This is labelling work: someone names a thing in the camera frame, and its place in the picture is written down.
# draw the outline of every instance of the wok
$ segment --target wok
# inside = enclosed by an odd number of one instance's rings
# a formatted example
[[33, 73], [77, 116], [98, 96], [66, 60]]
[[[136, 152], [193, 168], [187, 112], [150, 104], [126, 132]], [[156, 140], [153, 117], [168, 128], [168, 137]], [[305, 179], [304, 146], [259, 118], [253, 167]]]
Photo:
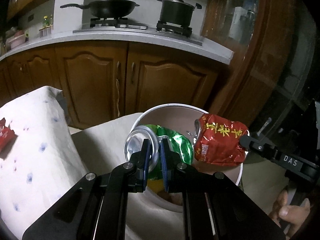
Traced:
[[140, 6], [129, 0], [98, 0], [87, 5], [68, 3], [60, 8], [77, 7], [82, 10], [90, 9], [93, 16], [97, 18], [121, 18], [130, 14], [136, 6]]

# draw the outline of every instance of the crumpled red wrapper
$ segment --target crumpled red wrapper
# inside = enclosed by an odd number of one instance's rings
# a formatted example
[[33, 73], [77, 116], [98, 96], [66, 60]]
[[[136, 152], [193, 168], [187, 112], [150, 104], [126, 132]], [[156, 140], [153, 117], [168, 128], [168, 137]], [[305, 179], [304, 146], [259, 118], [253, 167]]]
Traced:
[[239, 139], [248, 134], [241, 122], [233, 122], [215, 114], [203, 114], [199, 119], [200, 134], [195, 143], [195, 158], [219, 166], [237, 166], [245, 160], [245, 148]]
[[5, 119], [0, 120], [0, 152], [15, 136], [14, 131], [5, 126]]

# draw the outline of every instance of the bottle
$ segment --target bottle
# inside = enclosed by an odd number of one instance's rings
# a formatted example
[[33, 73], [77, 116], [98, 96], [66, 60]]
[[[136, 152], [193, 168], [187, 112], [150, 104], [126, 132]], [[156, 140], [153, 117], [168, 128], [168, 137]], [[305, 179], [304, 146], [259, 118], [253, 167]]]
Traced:
[[43, 17], [43, 22], [42, 22], [42, 27], [43, 28], [46, 28], [49, 26], [49, 21], [48, 21], [48, 17], [47, 16], [44, 16]]
[[50, 15], [50, 26], [53, 25], [53, 15]]

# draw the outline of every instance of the countertop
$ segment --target countertop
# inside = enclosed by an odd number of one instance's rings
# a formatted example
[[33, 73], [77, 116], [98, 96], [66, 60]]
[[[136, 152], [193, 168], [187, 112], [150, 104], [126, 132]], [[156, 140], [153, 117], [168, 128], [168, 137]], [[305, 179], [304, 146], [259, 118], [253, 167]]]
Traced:
[[36, 38], [25, 42], [24, 44], [8, 51], [6, 54], [0, 57], [0, 61], [4, 58], [11, 56], [15, 53], [32, 49], [35, 47], [54, 44], [58, 42], [65, 41], [82, 41], [82, 40], [117, 40], [117, 41], [137, 41], [149, 44], [156, 44], [166, 47], [171, 47], [175, 49], [181, 49], [191, 53], [195, 53], [207, 58], [211, 58], [220, 61], [225, 64], [229, 64], [233, 51], [227, 49], [226, 47], [211, 41], [206, 38], [202, 38], [202, 46], [192, 44], [187, 41], [181, 41], [175, 38], [169, 38], [164, 36], [159, 36], [150, 33], [138, 33], [135, 31], [125, 32], [125, 31], [100, 31], [100, 32], [82, 32], [82, 33], [72, 33], [72, 31], [53, 33], [51, 35]]

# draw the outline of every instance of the metal bolt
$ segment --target metal bolt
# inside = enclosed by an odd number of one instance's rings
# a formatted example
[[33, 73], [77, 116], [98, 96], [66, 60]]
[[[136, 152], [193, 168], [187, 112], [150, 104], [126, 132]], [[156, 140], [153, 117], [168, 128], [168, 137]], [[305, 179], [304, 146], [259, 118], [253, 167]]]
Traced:
[[180, 170], [183, 170], [187, 167], [187, 165], [185, 163], [178, 163], [177, 164], [177, 168], [180, 169]]
[[217, 178], [217, 179], [223, 179], [224, 178], [224, 174], [220, 171], [216, 172], [214, 174], [214, 176]]
[[94, 178], [96, 177], [96, 175], [94, 174], [94, 173], [88, 173], [86, 176], [85, 176], [85, 178], [87, 179], [87, 180], [93, 180]]
[[123, 167], [124, 167], [125, 169], [131, 169], [131, 168], [133, 167], [133, 164], [132, 164], [132, 163], [124, 163], [124, 164], [123, 164]]

